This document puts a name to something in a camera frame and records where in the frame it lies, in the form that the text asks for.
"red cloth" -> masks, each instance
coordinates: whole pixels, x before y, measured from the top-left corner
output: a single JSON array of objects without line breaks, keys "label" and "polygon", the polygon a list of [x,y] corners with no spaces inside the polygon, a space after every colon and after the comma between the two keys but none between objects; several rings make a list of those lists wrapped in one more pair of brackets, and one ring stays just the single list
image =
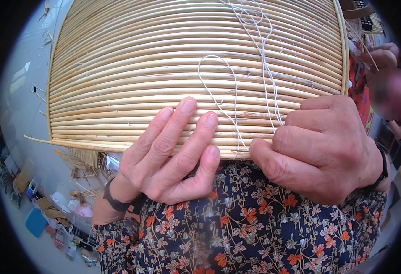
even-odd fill
[{"label": "red cloth", "polygon": [[358,63],[354,61],[351,55],[349,56],[349,63],[349,79],[352,82],[352,87],[348,89],[348,96],[350,96],[356,103],[357,111],[359,112],[363,127],[368,134],[374,112],[371,108],[371,103],[369,102],[369,89],[366,85],[365,67],[361,65],[361,68],[358,71],[360,76],[356,81]]}]

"finger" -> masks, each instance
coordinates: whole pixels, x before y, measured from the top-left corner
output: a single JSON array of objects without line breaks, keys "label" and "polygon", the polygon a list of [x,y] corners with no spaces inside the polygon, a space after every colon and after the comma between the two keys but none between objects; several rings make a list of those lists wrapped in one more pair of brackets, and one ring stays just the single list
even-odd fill
[{"label": "finger", "polygon": [[217,114],[211,111],[203,114],[197,121],[193,134],[181,150],[161,169],[162,178],[180,180],[192,171],[211,138],[213,138],[217,124]]},{"label": "finger", "polygon": [[136,165],[147,154],[153,141],[161,133],[162,129],[167,124],[174,110],[172,107],[165,107],[150,122],[144,133],[133,143],[127,150],[127,162]]},{"label": "finger", "polygon": [[272,150],[299,161],[322,167],[329,163],[331,147],[326,134],[288,125],[276,129]]},{"label": "finger", "polygon": [[184,98],[176,107],[175,113],[165,125],[159,136],[154,140],[141,164],[149,170],[156,171],[174,150],[183,129],[196,110],[196,100],[193,97]]},{"label": "finger", "polygon": [[317,167],[273,151],[263,139],[252,140],[250,153],[270,181],[302,195],[311,193],[322,176]]},{"label": "finger", "polygon": [[324,109],[335,109],[342,104],[348,104],[352,101],[351,97],[343,95],[330,95],[330,96],[319,96],[309,99],[305,99],[300,110],[324,110]]},{"label": "finger", "polygon": [[293,125],[302,129],[324,132],[335,123],[331,110],[299,110],[287,114],[284,125]]},{"label": "finger", "polygon": [[219,163],[220,151],[218,147],[209,145],[200,157],[196,175],[178,183],[170,195],[171,200],[174,203],[180,203],[208,196],[211,193]]}]

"hand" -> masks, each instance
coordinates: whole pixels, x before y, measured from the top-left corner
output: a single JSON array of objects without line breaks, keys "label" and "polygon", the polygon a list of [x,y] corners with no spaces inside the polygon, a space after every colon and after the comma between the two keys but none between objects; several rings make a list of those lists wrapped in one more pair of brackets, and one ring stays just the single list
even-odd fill
[{"label": "hand", "polygon": [[[208,145],[218,124],[214,112],[203,114],[180,151],[168,158],[196,106],[196,100],[187,97],[175,112],[166,107],[156,115],[146,131],[123,153],[113,183],[124,184],[126,191],[111,192],[114,199],[127,203],[144,193],[156,202],[171,205],[211,193],[220,162],[219,149]],[[196,175],[182,181],[199,159]]]},{"label": "hand", "polygon": [[254,139],[250,151],[270,181],[324,205],[340,204],[383,171],[381,153],[347,96],[303,101],[275,131],[272,145]]}]

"fingernail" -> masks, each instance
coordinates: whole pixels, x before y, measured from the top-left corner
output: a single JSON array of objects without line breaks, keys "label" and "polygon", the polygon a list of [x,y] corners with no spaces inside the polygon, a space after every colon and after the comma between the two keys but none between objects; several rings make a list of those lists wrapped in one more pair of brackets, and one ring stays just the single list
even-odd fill
[{"label": "fingernail", "polygon": [[185,100],[181,107],[182,113],[190,113],[196,108],[196,103],[190,99]]},{"label": "fingernail", "polygon": [[168,119],[170,116],[173,114],[173,108],[172,107],[166,107],[164,111],[161,114],[162,119]]},{"label": "fingernail", "polygon": [[219,160],[220,158],[220,151],[215,145],[210,145],[208,148],[208,154],[216,160]]},{"label": "fingernail", "polygon": [[218,123],[218,119],[217,119],[216,115],[214,115],[212,113],[210,115],[208,115],[207,122],[206,122],[207,127],[209,127],[210,129],[214,129],[217,126],[217,123]]}]

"white string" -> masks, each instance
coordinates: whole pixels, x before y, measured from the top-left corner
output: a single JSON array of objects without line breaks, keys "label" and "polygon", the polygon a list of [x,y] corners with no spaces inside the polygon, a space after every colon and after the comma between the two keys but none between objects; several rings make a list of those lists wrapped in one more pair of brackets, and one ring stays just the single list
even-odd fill
[{"label": "white string", "polygon": [[[236,95],[235,95],[235,99],[234,99],[234,116],[235,116],[235,120],[233,120],[233,119],[231,118],[231,116],[229,116],[226,112],[223,111],[223,109],[220,107],[220,105],[223,103],[223,100],[222,100],[220,103],[217,103],[217,101],[216,101],[216,99],[214,98],[213,94],[211,93],[211,91],[209,90],[209,88],[207,87],[207,85],[205,84],[205,82],[203,81],[202,76],[200,75],[200,63],[202,63],[202,61],[203,61],[205,58],[208,58],[208,57],[215,57],[215,58],[219,58],[220,60],[224,61],[224,62],[226,63],[226,65],[227,65],[227,67],[231,70],[232,75],[234,76],[234,84],[235,84],[234,91],[235,91],[235,94],[236,94]],[[217,105],[217,107],[220,109],[220,111],[221,111],[223,114],[225,114],[226,117],[228,117],[228,118],[230,119],[230,121],[231,121],[231,122],[234,124],[234,126],[236,127],[237,142],[238,142],[238,143],[237,143],[237,150],[240,149],[240,140],[241,140],[241,143],[243,144],[243,146],[245,147],[245,149],[246,149],[247,151],[249,151],[248,147],[247,147],[247,146],[245,145],[245,143],[243,142],[243,138],[241,137],[239,128],[237,127],[237,78],[236,78],[236,74],[234,73],[234,70],[232,69],[232,67],[228,64],[228,62],[226,62],[223,58],[221,58],[221,57],[219,57],[219,56],[217,56],[217,55],[207,55],[207,56],[204,56],[202,59],[200,59],[198,65],[197,65],[197,74],[199,75],[199,79],[200,79],[200,81],[202,82],[203,86],[204,86],[205,89],[208,91],[208,93],[210,94],[211,98],[214,100],[214,103]]]},{"label": "white string", "polygon": [[[238,6],[234,5],[234,4],[232,4],[232,3],[230,2],[230,0],[228,0],[228,2],[225,2],[225,1],[223,1],[223,0],[220,0],[220,2],[223,3],[223,4],[225,4],[225,5],[227,5],[227,6],[230,6],[230,7],[232,8],[234,14],[236,15],[236,18],[239,20],[240,24],[241,24],[241,25],[243,26],[243,28],[246,30],[246,33],[247,33],[247,34],[249,35],[249,37],[252,39],[252,41],[254,42],[255,46],[257,47],[257,49],[258,49],[258,51],[259,51],[259,53],[260,53],[261,61],[262,61],[262,64],[263,64],[263,66],[262,66],[262,69],[263,69],[263,84],[264,84],[264,94],[265,94],[265,99],[266,99],[267,113],[268,113],[268,115],[269,115],[269,120],[270,120],[270,124],[272,125],[273,132],[275,132],[275,127],[274,127],[274,123],[273,123],[273,121],[272,121],[272,117],[271,117],[271,115],[270,115],[269,102],[268,102],[268,98],[267,98],[267,85],[266,85],[266,79],[265,79],[265,70],[267,71],[267,74],[269,75],[269,78],[270,78],[270,80],[272,81],[272,87],[273,87],[273,91],[274,91],[273,93],[274,93],[274,111],[275,111],[275,116],[276,116],[276,118],[277,118],[277,120],[279,121],[279,123],[280,123],[281,126],[283,126],[284,124],[283,124],[282,119],[281,119],[281,116],[280,116],[279,107],[278,107],[278,102],[277,102],[278,90],[277,90],[277,87],[276,87],[276,85],[275,85],[275,81],[274,81],[272,72],[270,71],[269,66],[268,66],[268,64],[267,64],[266,57],[265,57],[265,52],[264,52],[264,44],[266,43],[266,41],[267,41],[267,39],[269,38],[269,36],[272,34],[274,28],[273,28],[273,26],[272,26],[272,24],[271,24],[269,18],[263,13],[263,11],[262,11],[260,5],[259,5],[256,1],[254,1],[254,0],[250,0],[250,2],[255,3],[255,4],[258,6],[259,11],[258,11],[258,10],[254,10],[254,9],[244,9],[244,8],[238,7]],[[241,11],[241,12],[240,12],[240,16],[237,14],[236,10]],[[252,19],[252,22],[248,22],[248,21],[246,21],[245,19],[243,19],[243,13],[247,14],[247,15]],[[254,17],[253,17],[250,13],[260,14],[260,19],[259,19],[259,20],[255,20]],[[258,23],[262,22],[263,18],[266,18],[266,19],[267,19],[267,21],[269,22],[269,26],[270,26],[269,34],[268,34],[265,38],[263,38],[263,37],[261,36],[261,31],[259,30],[259,27],[258,27]],[[251,35],[251,34],[249,33],[249,31],[247,30],[245,24],[248,24],[248,25],[255,25],[255,26],[256,26],[257,31],[258,31],[258,36],[259,36],[260,39],[261,39],[261,48],[258,46],[257,42],[253,39],[252,35]],[[228,114],[226,114],[226,113],[223,111],[223,109],[220,107],[220,105],[222,104],[223,101],[220,102],[220,103],[217,103],[217,101],[215,100],[213,94],[212,94],[211,91],[208,89],[207,85],[205,84],[205,82],[203,81],[203,79],[202,79],[202,77],[201,77],[201,75],[200,75],[200,65],[201,65],[201,62],[202,62],[205,58],[208,58],[208,57],[219,58],[220,60],[224,61],[224,62],[226,63],[226,65],[230,68],[230,70],[231,70],[231,72],[232,72],[232,75],[234,76],[234,83],[235,83],[234,116],[235,116],[235,120],[233,120]],[[239,152],[240,140],[241,140],[241,143],[243,144],[243,146],[245,147],[245,149],[246,149],[247,151],[249,151],[249,149],[247,148],[247,146],[244,144],[243,138],[241,137],[240,131],[239,131],[238,127],[237,127],[237,78],[236,78],[236,74],[234,73],[234,70],[232,69],[232,67],[231,67],[223,58],[221,58],[221,57],[219,57],[219,56],[217,56],[217,55],[207,55],[207,56],[204,56],[204,57],[199,61],[199,63],[198,63],[198,66],[197,66],[197,73],[198,73],[198,75],[199,75],[200,81],[202,82],[203,86],[205,87],[205,89],[206,89],[206,90],[208,91],[208,93],[210,94],[211,98],[214,100],[214,102],[215,102],[215,104],[217,105],[217,107],[219,107],[220,111],[221,111],[223,114],[225,114],[226,117],[228,117],[228,118],[231,120],[231,122],[232,122],[232,123],[235,125],[235,127],[236,127],[238,144],[237,144],[237,153],[236,153],[236,156],[234,157],[234,160],[235,160],[235,158],[237,157],[238,152]]]},{"label": "white string", "polygon": [[[266,85],[266,79],[265,79],[265,74],[264,74],[264,70],[266,70],[266,71],[267,71],[267,74],[269,75],[270,80],[272,81],[272,86],[273,86],[273,90],[274,90],[274,110],[275,110],[275,116],[276,116],[276,118],[278,119],[278,121],[280,122],[280,125],[283,126],[284,124],[283,124],[283,122],[282,122],[282,120],[281,120],[281,116],[280,116],[279,108],[278,108],[278,103],[277,103],[277,95],[278,95],[277,87],[276,87],[276,85],[275,85],[274,77],[273,77],[273,75],[272,75],[272,72],[270,71],[269,66],[268,66],[268,64],[267,64],[266,56],[265,56],[265,52],[264,52],[264,44],[266,43],[267,39],[268,39],[268,38],[270,37],[270,35],[272,34],[272,32],[273,32],[273,30],[274,30],[274,27],[272,26],[272,23],[270,22],[270,20],[269,20],[269,18],[267,17],[267,15],[263,13],[261,7],[259,6],[259,4],[258,4],[255,0],[250,0],[249,2],[255,3],[255,4],[258,6],[259,11],[258,11],[258,10],[254,10],[254,9],[244,9],[244,8],[238,7],[238,6],[234,5],[234,4],[231,4],[230,0],[228,0],[227,3],[226,3],[225,1],[223,1],[223,0],[220,0],[220,2],[223,3],[223,4],[225,4],[225,5],[230,6],[230,7],[232,8],[232,11],[233,11],[234,14],[236,15],[237,19],[240,21],[240,23],[241,23],[241,25],[243,26],[243,28],[246,30],[246,33],[247,33],[248,36],[251,38],[251,40],[254,42],[255,46],[258,48],[258,51],[259,51],[260,56],[261,56],[261,61],[262,61],[262,64],[263,64],[263,84],[264,84],[264,93],[265,93],[265,97],[266,97],[267,113],[269,114],[270,124],[272,125],[273,131],[275,132],[274,123],[273,123],[273,121],[272,121],[272,118],[270,117],[269,103],[268,103],[268,101],[267,101],[267,85]],[[237,14],[236,10],[241,11],[240,16]],[[255,14],[260,14],[260,19],[259,19],[259,20],[255,20],[255,18],[250,14],[250,12],[255,13]],[[247,15],[252,19],[252,22],[248,22],[248,21],[246,21],[245,19],[243,19],[243,13],[247,14]],[[263,37],[261,36],[261,31],[259,30],[259,27],[258,27],[258,23],[262,22],[263,18],[266,18],[266,19],[267,19],[267,21],[268,21],[268,23],[269,23],[269,27],[270,27],[270,31],[269,31],[268,35],[267,35],[265,38],[263,38]],[[249,33],[249,31],[247,30],[245,24],[248,24],[248,25],[255,25],[255,26],[256,26],[257,31],[258,31],[258,36],[259,36],[259,38],[261,39],[261,48],[258,47],[257,42],[253,39],[252,35],[251,35],[251,34]]]}]

